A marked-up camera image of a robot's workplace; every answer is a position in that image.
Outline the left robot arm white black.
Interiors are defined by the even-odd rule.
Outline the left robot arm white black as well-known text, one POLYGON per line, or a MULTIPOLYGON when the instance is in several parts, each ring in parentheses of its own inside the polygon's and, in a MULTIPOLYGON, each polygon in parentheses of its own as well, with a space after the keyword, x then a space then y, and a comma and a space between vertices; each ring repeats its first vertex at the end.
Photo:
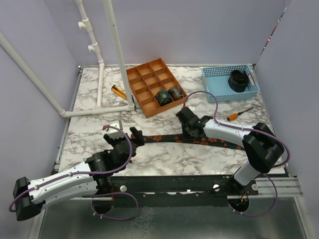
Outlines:
POLYGON ((76 197, 108 197, 119 195, 110 182, 110 176, 122 171, 136 155, 136 149, 143 146, 143 133, 131 127, 132 137, 121 128, 107 125, 105 141, 111 150, 94 153, 72 168, 45 178, 28 180, 22 177, 16 180, 13 201, 9 211, 16 214, 18 221, 31 219, 43 209, 60 201, 76 197))

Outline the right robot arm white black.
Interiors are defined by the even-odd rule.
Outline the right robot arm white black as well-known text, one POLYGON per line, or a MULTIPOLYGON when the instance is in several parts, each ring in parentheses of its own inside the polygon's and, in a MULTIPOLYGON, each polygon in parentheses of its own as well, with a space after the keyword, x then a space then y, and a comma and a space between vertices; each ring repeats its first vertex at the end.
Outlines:
POLYGON ((248 161, 229 180, 229 189, 235 195, 244 192, 257 176, 268 173, 285 151, 264 123, 254 126, 226 124, 209 116, 199 118, 188 107, 182 108, 176 117, 190 136, 220 139, 244 149, 248 161))

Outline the black orange floral tie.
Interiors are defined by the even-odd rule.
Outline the black orange floral tie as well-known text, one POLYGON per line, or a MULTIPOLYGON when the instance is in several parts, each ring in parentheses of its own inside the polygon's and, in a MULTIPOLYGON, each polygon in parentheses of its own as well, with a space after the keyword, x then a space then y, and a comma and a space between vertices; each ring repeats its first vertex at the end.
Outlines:
POLYGON ((192 137, 181 134, 167 134, 167 135, 149 135, 143 136, 145 143, 155 142, 171 142, 171 143, 186 143, 186 144, 200 144, 206 146, 223 147, 236 150, 244 150, 243 147, 230 143, 225 140, 207 137, 192 137))

